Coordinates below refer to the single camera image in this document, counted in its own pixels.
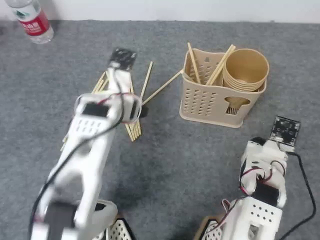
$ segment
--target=circuit board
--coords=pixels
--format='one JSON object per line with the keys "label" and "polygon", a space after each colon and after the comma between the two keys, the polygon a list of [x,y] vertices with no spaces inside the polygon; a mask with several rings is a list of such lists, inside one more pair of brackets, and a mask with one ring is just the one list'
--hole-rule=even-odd
{"label": "circuit board", "polygon": [[276,116],[272,126],[270,140],[294,148],[296,145],[300,126],[301,123],[299,121],[295,121],[282,116]]}

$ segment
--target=gray carpet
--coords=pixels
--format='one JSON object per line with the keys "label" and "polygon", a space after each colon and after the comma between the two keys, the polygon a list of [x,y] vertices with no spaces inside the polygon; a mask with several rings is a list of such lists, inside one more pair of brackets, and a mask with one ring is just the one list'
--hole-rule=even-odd
{"label": "gray carpet", "polygon": [[[296,150],[320,204],[320,25],[52,24],[52,42],[36,45],[17,23],[0,22],[0,239],[26,239],[31,206],[60,155],[74,101],[93,88],[117,46],[138,52],[132,73],[137,93],[154,61],[146,96],[182,68],[187,41],[213,52],[231,43],[257,49],[270,63],[267,91],[238,129],[183,120],[181,78],[148,103],[136,142],[124,126],[118,128],[100,195],[117,204],[138,240],[190,240],[204,216],[223,212],[222,198],[241,196],[238,175],[247,140],[268,137],[275,115],[302,121]],[[287,172],[278,238],[312,210],[294,157]],[[319,225],[317,215],[287,239],[320,239]]]}

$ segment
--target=plastic water bottle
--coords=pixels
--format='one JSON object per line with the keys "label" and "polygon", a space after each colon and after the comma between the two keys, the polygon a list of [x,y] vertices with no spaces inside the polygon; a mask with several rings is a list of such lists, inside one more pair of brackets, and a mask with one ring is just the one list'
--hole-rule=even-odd
{"label": "plastic water bottle", "polygon": [[38,0],[5,1],[32,42],[36,44],[50,42],[54,36],[54,30],[41,9]]}

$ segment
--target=bundle of chopsticks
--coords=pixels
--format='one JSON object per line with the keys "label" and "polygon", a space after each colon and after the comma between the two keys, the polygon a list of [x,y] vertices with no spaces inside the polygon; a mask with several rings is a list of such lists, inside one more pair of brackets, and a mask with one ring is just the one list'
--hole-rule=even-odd
{"label": "bundle of chopsticks", "polygon": [[[191,44],[189,42],[187,43],[187,45],[188,45],[188,50],[189,50],[189,54],[190,54],[190,58],[191,58],[191,63],[192,63],[193,69],[194,69],[195,82],[198,84],[202,84],[202,82],[200,80],[199,72],[198,72],[198,67],[197,67],[194,51],[192,50]],[[218,78],[219,74],[221,73],[221,71],[224,67],[224,64],[225,64],[227,58],[230,56],[230,54],[235,49],[236,49],[236,46],[231,44],[230,47],[228,48],[228,50],[223,55],[223,57],[221,58],[221,60],[219,61],[218,65],[216,66],[214,71],[212,72],[212,74],[210,75],[210,77],[205,85],[212,86],[215,83],[216,79]],[[192,80],[194,82],[194,80],[191,77],[189,77],[189,76],[186,76],[186,77],[187,77],[187,79]]]}
{"label": "bundle of chopsticks", "polygon": [[[141,100],[143,99],[143,96],[144,96],[145,91],[146,91],[146,87],[147,87],[147,83],[149,81],[149,77],[150,77],[152,66],[153,66],[153,62],[151,61],[150,65],[149,65],[149,68],[148,68],[148,71],[147,71],[147,74],[146,74],[146,77],[145,77],[145,80],[144,80],[142,91],[141,91],[141,94],[140,94]],[[101,77],[99,78],[98,82],[94,86],[94,88],[93,88],[91,93],[95,94],[95,93],[102,92],[107,87],[108,82],[109,82],[108,72],[104,71],[102,73]],[[133,87],[132,82],[131,82],[130,92],[134,93],[134,87]],[[154,95],[156,95],[156,94],[153,94],[152,96],[150,96],[147,99],[147,101],[149,101],[151,98],[153,98]],[[125,124],[125,128],[126,128],[127,133],[128,133],[128,135],[129,135],[129,137],[130,137],[132,142],[135,141],[138,137],[140,137],[142,135],[141,125],[140,125],[139,119],[134,123],[126,123]],[[67,142],[67,139],[68,139],[68,135],[66,135],[62,140],[63,145],[62,145],[62,147],[60,149],[61,151],[64,149],[65,144]]]}

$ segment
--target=red bottle label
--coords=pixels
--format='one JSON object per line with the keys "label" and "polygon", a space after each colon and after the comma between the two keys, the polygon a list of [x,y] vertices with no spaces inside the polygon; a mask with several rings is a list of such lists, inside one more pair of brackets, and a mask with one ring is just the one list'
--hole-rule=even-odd
{"label": "red bottle label", "polygon": [[39,36],[44,34],[49,29],[49,21],[43,10],[40,11],[39,15],[31,21],[18,20],[23,26],[26,34],[30,36]]}
{"label": "red bottle label", "polygon": [[13,14],[23,26],[26,34],[39,36],[50,27],[50,23],[37,0],[24,7],[12,7]]}

